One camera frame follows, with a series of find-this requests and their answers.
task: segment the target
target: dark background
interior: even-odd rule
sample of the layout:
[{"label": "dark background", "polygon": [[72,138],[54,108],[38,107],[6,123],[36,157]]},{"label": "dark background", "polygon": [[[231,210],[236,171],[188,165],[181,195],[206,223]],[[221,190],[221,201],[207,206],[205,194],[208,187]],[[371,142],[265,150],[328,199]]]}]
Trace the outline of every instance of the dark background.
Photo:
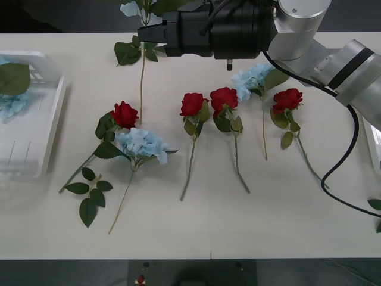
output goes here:
[{"label": "dark background", "polygon": [[[107,1],[0,0],[0,33],[135,32],[139,17],[126,17]],[[320,31],[381,31],[381,0],[332,0]]]}]

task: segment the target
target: artificial flower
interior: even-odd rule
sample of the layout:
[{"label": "artificial flower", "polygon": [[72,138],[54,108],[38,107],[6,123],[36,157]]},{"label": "artificial flower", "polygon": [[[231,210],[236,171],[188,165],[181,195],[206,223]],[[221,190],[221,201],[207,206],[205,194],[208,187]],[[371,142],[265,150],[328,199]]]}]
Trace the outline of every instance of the artificial flower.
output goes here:
[{"label": "artificial flower", "polygon": [[274,114],[284,113],[285,110],[294,110],[302,102],[303,93],[296,88],[290,88],[286,91],[279,92],[274,96],[276,104],[273,106]]},{"label": "artificial flower", "polygon": [[155,133],[143,129],[131,128],[130,133],[116,136],[121,150],[132,158],[156,156],[160,165],[168,161],[168,144]]},{"label": "artificial flower", "polygon": [[202,108],[202,103],[204,101],[209,102],[208,99],[204,98],[202,94],[185,94],[184,100],[182,101],[183,106],[181,107],[181,116],[196,116]]},{"label": "artificial flower", "polygon": [[135,127],[136,120],[138,119],[138,111],[131,108],[129,104],[124,101],[120,105],[115,105],[115,111],[111,112],[111,116],[115,119],[116,123],[127,129]]},{"label": "artificial flower", "polygon": [[214,109],[213,117],[217,117],[224,109],[223,105],[227,104],[230,108],[238,106],[237,91],[230,88],[220,88],[210,93],[212,99],[212,108]]},{"label": "artificial flower", "polygon": [[246,72],[240,71],[239,74],[235,74],[232,82],[237,90],[239,102],[249,100],[252,90],[263,88],[265,78],[273,69],[271,64],[258,63]]}]

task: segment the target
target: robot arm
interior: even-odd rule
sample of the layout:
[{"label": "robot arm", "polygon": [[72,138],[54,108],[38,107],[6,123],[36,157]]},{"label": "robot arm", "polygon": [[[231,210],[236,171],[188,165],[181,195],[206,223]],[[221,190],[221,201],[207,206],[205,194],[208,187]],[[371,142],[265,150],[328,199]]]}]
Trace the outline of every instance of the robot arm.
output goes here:
[{"label": "robot arm", "polygon": [[268,52],[282,68],[328,86],[341,104],[353,105],[381,130],[381,57],[356,40],[342,49],[329,49],[314,40],[331,0],[278,0],[273,6],[263,1],[186,5],[165,13],[162,24],[140,28],[139,37],[166,43],[169,57],[197,54],[226,59],[228,70],[233,59]]}]

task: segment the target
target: black cable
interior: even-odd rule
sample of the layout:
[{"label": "black cable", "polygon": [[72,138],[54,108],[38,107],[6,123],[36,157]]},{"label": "black cable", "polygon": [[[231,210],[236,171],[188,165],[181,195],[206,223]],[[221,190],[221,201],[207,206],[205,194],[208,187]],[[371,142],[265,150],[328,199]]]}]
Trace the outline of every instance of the black cable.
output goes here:
[{"label": "black cable", "polygon": [[221,9],[224,8],[226,4],[229,2],[230,0],[222,1],[222,3],[218,5],[218,7],[212,12],[212,14],[209,15],[207,22],[205,23],[204,27],[200,31],[201,36],[205,36],[205,34],[207,33],[207,30],[209,29],[210,24],[212,23],[212,21],[214,20],[218,12],[220,12]]},{"label": "black cable", "polygon": [[[334,91],[331,91],[330,89],[327,89],[326,87],[322,86],[322,85],[319,85],[318,83],[315,83],[311,80],[308,80],[308,79],[305,79],[304,77],[301,77],[301,76],[297,76],[296,74],[293,74],[291,72],[289,72],[288,70],[285,70],[283,67],[279,66],[277,63],[275,63],[271,58],[270,56],[268,55],[268,53],[266,52],[263,52],[264,56],[266,57],[266,59],[275,67],[277,68],[278,70],[280,70],[282,73],[300,81],[300,82],[304,82],[308,85],[311,85],[317,89],[320,89],[321,91],[324,91],[326,93],[328,93],[329,95],[333,96],[333,97],[336,97],[338,94]],[[329,195],[331,198],[334,198],[336,201],[348,206],[348,207],[351,207],[352,209],[355,209],[355,210],[358,210],[359,212],[363,212],[363,213],[366,213],[367,215],[371,215],[371,216],[375,216],[375,217],[380,217],[381,218],[381,215],[377,214],[377,213],[373,213],[373,212],[370,212],[370,211],[367,211],[367,210],[364,210],[364,209],[361,209],[359,207],[356,207],[352,204],[349,204],[347,203],[346,201],[343,201],[341,200],[340,198],[338,197],[335,197],[334,195],[332,195],[325,187],[325,182],[327,180],[327,178],[334,172],[336,171],[341,165],[342,163],[344,163],[344,161],[349,157],[349,155],[352,153],[355,145],[356,145],[356,142],[357,142],[357,138],[358,138],[358,131],[360,129],[360,123],[358,121],[358,116],[356,114],[356,111],[353,109],[353,107],[351,105],[348,105],[347,106],[347,109],[349,110],[349,112],[351,113],[351,116],[353,118],[353,122],[354,122],[354,132],[353,132],[353,137],[352,137],[352,142],[351,144],[349,145],[348,147],[348,150],[345,152],[344,156],[340,159],[340,161],[334,165],[333,168],[331,168],[326,174],[325,176],[323,177],[323,179],[321,180],[321,188],[323,189],[323,191]]]}]

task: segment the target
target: gray floor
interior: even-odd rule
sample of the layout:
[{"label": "gray floor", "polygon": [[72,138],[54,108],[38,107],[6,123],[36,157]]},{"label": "gray floor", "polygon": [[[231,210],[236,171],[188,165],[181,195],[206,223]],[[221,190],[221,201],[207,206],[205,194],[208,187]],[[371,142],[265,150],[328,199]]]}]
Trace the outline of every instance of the gray floor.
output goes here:
[{"label": "gray floor", "polygon": [[[124,16],[113,0],[21,1],[34,18],[67,33],[134,32],[140,26],[138,17]],[[380,0],[332,0],[320,31],[381,31],[380,14]]]}]

